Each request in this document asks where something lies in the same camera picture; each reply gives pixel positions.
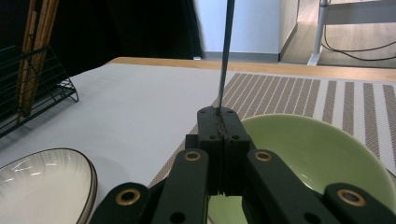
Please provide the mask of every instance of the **white wall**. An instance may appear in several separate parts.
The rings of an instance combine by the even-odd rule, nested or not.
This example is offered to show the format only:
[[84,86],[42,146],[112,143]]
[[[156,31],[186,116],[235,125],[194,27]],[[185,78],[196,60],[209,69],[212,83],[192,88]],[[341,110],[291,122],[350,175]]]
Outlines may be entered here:
[[280,0],[279,50],[285,45],[288,37],[297,23],[299,0]]
[[[278,54],[296,24],[297,1],[235,0],[230,52]],[[222,51],[227,0],[194,4],[203,51]]]

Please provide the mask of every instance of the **dish rack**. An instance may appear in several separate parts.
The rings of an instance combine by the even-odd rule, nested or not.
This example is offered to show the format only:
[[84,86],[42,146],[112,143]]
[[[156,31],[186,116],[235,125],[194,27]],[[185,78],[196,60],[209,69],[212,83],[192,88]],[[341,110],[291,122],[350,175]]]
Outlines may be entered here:
[[0,138],[78,93],[50,46],[0,50]]

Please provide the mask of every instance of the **striped placemat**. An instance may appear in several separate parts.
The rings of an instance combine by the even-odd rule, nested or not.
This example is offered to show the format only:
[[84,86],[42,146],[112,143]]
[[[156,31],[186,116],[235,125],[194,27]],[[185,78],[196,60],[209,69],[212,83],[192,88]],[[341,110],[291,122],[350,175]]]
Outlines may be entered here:
[[[355,136],[396,175],[395,87],[384,82],[238,73],[225,87],[223,106],[240,119],[295,114],[323,120]],[[197,133],[196,125],[191,133]],[[167,176],[183,149],[184,142],[150,186]]]

